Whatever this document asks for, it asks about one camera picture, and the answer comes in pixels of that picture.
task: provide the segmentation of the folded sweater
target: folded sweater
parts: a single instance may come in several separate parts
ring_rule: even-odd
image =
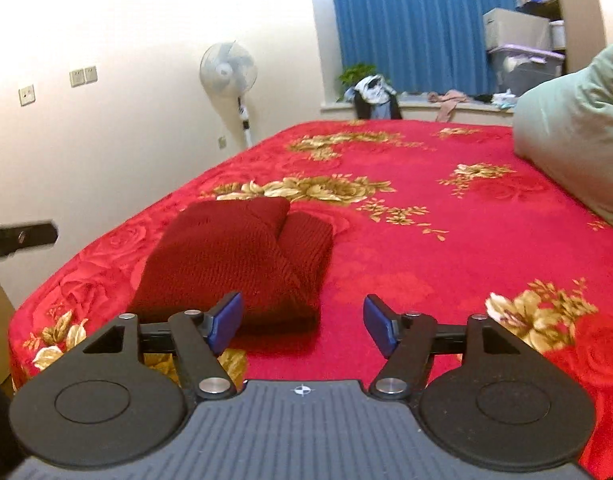
[[[166,321],[238,290],[244,332],[313,328],[333,229],[289,208],[288,200],[267,197],[189,206],[149,256],[128,311],[142,322]]]

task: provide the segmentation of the gray gripper base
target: gray gripper base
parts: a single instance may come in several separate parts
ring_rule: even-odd
[[[103,442],[91,442],[103,446]],[[484,470],[440,449],[399,402],[357,381],[250,381],[203,402],[169,443],[105,470],[63,470],[29,458],[11,480],[582,480],[576,465],[534,473]]]

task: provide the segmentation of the fan pole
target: fan pole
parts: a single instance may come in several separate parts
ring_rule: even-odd
[[[249,111],[244,106],[242,98],[237,98],[237,105],[239,107],[240,119],[242,120],[242,127],[244,129],[244,137],[246,138],[246,147],[253,147],[253,137],[251,137],[251,124],[249,123]]]

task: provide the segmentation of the bedspread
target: bedspread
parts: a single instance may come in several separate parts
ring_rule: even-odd
[[[363,328],[368,293],[440,323],[488,311],[602,403],[583,463],[602,478],[613,472],[613,455],[598,447],[613,437],[613,228],[517,158],[501,126],[320,121],[264,140],[94,241],[42,285],[11,323],[15,384],[125,311],[179,211],[255,196],[288,198],[331,222],[336,238],[317,333],[239,338],[248,377],[371,380],[384,360]],[[576,330],[586,346],[575,345]],[[457,364],[437,359],[434,373]]]

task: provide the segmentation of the green plant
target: green plant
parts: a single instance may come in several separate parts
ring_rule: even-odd
[[[377,67],[375,65],[357,63],[353,66],[346,67],[344,72],[339,76],[339,80],[346,90],[347,88],[357,85],[357,83],[362,81],[365,77],[375,74],[377,74]]]

